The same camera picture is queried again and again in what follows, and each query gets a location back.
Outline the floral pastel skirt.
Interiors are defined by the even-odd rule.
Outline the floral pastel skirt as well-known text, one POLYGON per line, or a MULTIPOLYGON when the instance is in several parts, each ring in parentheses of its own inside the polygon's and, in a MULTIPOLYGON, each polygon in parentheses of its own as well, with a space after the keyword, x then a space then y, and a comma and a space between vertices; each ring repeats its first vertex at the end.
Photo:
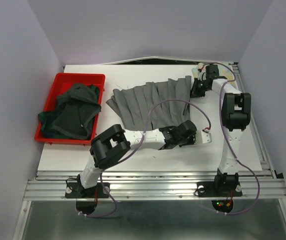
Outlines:
MULTIPOLYGON (((208 67, 209 65, 215 65, 218 67, 218 76, 226 77, 227 80, 231 81, 231 85, 235 88, 237 88, 237 82, 235 80, 234 72, 231 69, 231 66, 229 65, 228 62, 204 62, 207 63, 208 67)), ((196 78, 196 69, 197 69, 197 64, 196 67, 192 68, 192 75, 193 78, 196 78)))

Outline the grey skirt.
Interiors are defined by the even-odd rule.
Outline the grey skirt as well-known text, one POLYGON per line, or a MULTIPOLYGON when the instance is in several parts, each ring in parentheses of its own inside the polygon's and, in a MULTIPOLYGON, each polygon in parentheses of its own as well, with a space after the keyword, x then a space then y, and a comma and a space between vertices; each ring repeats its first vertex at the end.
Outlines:
POLYGON ((190 119, 192 77, 147 82, 130 89, 114 89, 106 104, 121 118, 124 128, 151 131, 178 126, 190 119))

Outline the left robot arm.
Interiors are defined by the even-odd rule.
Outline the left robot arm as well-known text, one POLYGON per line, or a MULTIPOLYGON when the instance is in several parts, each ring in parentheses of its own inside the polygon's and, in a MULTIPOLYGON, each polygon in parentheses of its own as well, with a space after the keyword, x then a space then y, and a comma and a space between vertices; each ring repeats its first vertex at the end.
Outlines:
POLYGON ((171 150, 177 146, 191 145, 196 140, 196 126, 187 120, 178 126, 155 130, 132 131, 115 124, 95 137, 89 150, 91 158, 77 176, 77 191, 83 197, 91 196, 101 173, 119 162, 130 152, 139 149, 171 150))

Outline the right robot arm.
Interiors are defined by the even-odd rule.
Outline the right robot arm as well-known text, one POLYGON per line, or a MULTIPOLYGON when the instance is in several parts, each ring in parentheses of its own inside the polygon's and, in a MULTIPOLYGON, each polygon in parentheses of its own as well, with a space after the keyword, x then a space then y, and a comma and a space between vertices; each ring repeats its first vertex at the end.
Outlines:
POLYGON ((238 90, 234 72, 222 63, 199 63, 192 73, 192 98, 204 97, 207 91, 219 95, 219 119, 224 144, 213 191, 224 195, 238 185, 238 152, 243 133, 251 121, 251 95, 238 90))

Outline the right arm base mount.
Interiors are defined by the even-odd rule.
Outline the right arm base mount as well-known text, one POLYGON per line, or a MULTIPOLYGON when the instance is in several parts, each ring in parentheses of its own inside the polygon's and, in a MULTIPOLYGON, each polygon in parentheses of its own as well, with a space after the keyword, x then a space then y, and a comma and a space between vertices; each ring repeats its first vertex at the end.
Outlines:
POLYGON ((214 180, 198 182, 194 191, 194 195, 201 198, 223 198, 228 194, 243 196, 238 174, 217 174, 214 180))

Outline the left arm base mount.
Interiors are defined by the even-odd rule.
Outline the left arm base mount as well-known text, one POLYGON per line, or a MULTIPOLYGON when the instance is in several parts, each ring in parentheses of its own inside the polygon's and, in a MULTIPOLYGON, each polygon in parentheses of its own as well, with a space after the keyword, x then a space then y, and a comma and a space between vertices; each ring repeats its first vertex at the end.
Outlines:
POLYGON ((66 199, 107 199, 109 198, 107 191, 103 189, 101 183, 94 187, 84 189, 78 182, 68 182, 65 190, 66 199))

